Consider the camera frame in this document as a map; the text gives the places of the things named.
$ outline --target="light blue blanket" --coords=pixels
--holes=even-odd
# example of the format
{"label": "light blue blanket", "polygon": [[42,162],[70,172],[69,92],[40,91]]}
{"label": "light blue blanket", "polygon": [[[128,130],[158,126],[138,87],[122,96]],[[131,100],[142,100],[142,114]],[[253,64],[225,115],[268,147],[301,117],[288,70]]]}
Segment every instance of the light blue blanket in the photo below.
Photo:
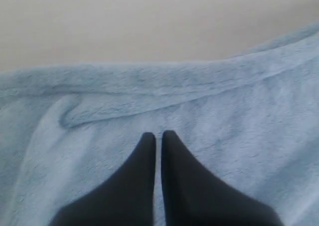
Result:
{"label": "light blue blanket", "polygon": [[[106,180],[143,132],[160,145],[171,129],[287,226],[318,226],[318,31],[313,24],[221,61],[0,74],[0,225],[48,225]],[[158,173],[155,212],[164,225]]]}

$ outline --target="beige wall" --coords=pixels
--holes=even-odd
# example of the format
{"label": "beige wall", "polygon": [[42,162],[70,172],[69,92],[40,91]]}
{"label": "beige wall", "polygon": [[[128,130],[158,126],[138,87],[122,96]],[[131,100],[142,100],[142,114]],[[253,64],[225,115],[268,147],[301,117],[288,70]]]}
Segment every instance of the beige wall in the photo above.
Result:
{"label": "beige wall", "polygon": [[217,59],[315,20],[319,0],[0,0],[0,69]]}

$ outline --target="fleece blanket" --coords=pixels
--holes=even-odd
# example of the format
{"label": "fleece blanket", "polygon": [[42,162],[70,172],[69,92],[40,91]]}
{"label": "fleece blanket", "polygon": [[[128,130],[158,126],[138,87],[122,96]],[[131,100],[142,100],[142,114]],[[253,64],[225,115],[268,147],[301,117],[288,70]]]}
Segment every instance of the fleece blanket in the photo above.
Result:
{"label": "fleece blanket", "polygon": [[204,166],[285,225],[317,226],[318,31],[313,24],[219,61],[1,73],[0,225],[48,225],[105,181],[143,132],[160,145],[163,131],[175,130]]}

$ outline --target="white wall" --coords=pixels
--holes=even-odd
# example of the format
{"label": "white wall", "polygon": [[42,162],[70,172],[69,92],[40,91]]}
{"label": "white wall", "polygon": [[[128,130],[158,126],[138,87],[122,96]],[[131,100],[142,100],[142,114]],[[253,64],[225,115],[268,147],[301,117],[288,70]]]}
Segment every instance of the white wall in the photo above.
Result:
{"label": "white wall", "polygon": [[319,0],[0,0],[0,69],[217,59],[319,20]]}

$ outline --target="fuzzy fabric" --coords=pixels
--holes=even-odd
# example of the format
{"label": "fuzzy fabric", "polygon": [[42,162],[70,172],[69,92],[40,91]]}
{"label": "fuzzy fabric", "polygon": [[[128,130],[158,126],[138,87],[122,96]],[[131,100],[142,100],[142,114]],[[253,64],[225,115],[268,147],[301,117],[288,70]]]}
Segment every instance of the fuzzy fabric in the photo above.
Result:
{"label": "fuzzy fabric", "polygon": [[220,61],[0,74],[0,225],[48,225],[105,181],[143,132],[160,145],[163,131],[175,130],[209,170],[272,206],[285,225],[317,226],[318,31],[313,24]]}

